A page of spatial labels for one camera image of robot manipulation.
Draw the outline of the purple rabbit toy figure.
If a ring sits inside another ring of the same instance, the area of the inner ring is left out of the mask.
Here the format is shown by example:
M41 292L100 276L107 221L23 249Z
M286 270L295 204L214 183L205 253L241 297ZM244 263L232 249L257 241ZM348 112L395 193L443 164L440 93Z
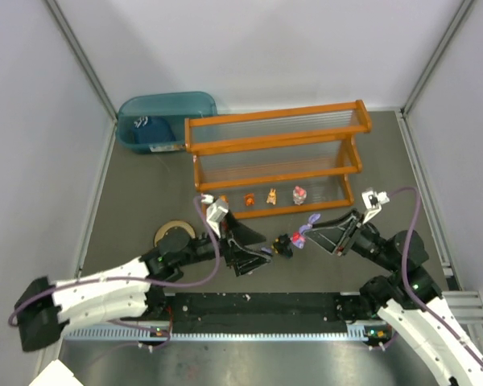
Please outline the purple rabbit toy figure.
M303 224L299 227L299 230L294 232L293 235L290 237L291 243L299 249L302 249L305 245L306 239L304 233L307 230L312 229L312 226L315 224L316 221L319 220L321 217L320 213L313 213L308 217L308 221L306 224Z

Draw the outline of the pink rabbit toy figure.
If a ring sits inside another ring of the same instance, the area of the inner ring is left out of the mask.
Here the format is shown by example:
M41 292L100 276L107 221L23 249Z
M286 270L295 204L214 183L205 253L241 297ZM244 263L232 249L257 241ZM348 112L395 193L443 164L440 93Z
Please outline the pink rabbit toy figure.
M295 205L302 205L307 198L307 191L300 186L295 186L292 192L293 202Z

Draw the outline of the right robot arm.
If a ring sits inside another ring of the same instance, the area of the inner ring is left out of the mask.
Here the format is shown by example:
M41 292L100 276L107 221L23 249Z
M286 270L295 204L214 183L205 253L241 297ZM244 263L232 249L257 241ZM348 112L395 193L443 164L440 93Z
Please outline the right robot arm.
M386 239L352 210L336 220L311 225L303 235L333 256L354 252L388 271L359 289L361 310L390 325L438 384L483 385L483 354L423 267L428 255L416 231Z

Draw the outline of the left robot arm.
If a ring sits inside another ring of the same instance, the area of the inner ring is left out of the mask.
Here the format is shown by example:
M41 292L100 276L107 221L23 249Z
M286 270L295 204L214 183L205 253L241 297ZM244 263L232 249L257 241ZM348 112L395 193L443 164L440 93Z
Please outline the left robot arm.
M153 318L165 311L165 288L183 288L183 267L225 262L236 276L271 262L271 253L254 249L265 236L227 213L217 230L191 236L171 226L153 249L113 269L80 279L34 279L14 304L9 325L19 331L21 349L35 352L79 328L122 318Z

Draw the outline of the orange wooden shelf rack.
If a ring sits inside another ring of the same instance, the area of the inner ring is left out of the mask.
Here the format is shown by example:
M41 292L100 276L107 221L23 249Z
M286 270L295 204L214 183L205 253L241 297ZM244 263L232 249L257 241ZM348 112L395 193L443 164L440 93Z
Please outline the orange wooden shelf rack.
M349 207L350 175L363 163L356 136L373 128L361 100L255 113L188 118L186 151L201 194L225 195L239 219ZM292 192L308 193L295 205ZM271 188L277 203L266 202ZM244 196L254 193L247 207Z

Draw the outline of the black purple small toy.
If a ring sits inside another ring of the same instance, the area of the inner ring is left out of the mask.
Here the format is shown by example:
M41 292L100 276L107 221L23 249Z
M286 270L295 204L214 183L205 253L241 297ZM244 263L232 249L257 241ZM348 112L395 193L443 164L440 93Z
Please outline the black purple small toy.
M273 255L273 250L271 248L267 248L267 247L262 247L261 248L261 251L269 256L272 256Z

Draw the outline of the orange tiger toy figure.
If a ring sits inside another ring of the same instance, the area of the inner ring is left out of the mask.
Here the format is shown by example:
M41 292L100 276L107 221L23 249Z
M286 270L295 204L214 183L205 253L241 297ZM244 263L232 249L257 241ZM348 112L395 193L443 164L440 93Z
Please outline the orange tiger toy figure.
M255 204L254 193L249 193L244 196L244 202L247 207L253 206Z

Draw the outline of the black spiky toy figure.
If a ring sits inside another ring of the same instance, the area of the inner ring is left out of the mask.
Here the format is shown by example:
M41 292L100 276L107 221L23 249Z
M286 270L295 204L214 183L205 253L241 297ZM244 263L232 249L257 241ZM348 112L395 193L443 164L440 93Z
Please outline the black spiky toy figure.
M287 234L278 236L272 243L271 248L275 253L282 257L293 257L291 238Z

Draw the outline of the tan rabbit toy figure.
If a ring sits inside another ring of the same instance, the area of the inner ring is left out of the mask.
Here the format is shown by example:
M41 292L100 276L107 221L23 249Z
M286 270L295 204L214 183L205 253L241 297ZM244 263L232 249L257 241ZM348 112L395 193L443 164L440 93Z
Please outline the tan rabbit toy figure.
M270 189L266 198L266 202L272 205L275 205L277 203L277 195L276 195L276 190L274 188Z

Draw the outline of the beige round bowl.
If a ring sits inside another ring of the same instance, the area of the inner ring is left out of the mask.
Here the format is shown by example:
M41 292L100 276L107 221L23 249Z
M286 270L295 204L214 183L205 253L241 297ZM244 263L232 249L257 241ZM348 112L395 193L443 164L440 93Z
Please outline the beige round bowl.
M169 232L175 230L185 231L191 238L196 237L196 232L193 226L183 220L171 220L162 225L154 235L153 245L156 247L160 240L162 240Z

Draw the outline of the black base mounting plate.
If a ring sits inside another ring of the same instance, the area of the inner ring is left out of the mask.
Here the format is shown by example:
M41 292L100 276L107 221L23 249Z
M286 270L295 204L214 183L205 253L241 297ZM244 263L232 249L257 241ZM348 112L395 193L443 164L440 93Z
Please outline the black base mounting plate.
M339 293L177 293L141 317L124 320L171 320L173 331L184 334L335 333L349 326L391 331L359 296Z

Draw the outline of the blue cap in bin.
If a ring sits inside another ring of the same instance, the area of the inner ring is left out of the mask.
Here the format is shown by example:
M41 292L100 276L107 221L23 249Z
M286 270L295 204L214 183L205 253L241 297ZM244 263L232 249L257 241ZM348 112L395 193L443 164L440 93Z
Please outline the blue cap in bin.
M134 141L138 144L173 142L175 135L170 124L162 117L142 116L131 126Z

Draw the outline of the teal plastic bin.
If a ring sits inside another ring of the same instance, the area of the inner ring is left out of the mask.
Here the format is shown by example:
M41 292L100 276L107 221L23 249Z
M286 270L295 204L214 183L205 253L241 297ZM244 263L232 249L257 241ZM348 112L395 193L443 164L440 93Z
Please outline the teal plastic bin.
M154 154L181 151L185 148L184 123L187 118L214 117L217 104L206 92L170 92L136 96L118 110L117 142L136 154ZM170 124L173 142L138 144L134 141L131 126L142 116L162 117Z

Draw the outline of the white object bottom left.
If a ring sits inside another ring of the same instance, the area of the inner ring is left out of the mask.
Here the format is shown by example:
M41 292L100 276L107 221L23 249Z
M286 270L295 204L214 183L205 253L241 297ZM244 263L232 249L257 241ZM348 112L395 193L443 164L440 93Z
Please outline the white object bottom left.
M60 360L53 360L30 383L29 386L83 386L73 372Z

